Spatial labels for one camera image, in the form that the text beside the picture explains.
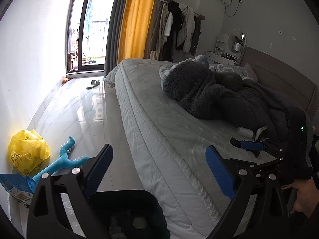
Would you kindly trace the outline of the person right hand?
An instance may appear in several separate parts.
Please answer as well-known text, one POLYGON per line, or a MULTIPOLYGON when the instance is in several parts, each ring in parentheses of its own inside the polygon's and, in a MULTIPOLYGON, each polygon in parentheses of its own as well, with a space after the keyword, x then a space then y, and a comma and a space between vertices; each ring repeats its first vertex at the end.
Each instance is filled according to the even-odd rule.
POLYGON ((318 189, 315 186, 313 178, 309 180, 295 180, 293 183, 288 184, 287 187, 297 190, 293 209, 305 214, 309 218, 319 201, 318 189))

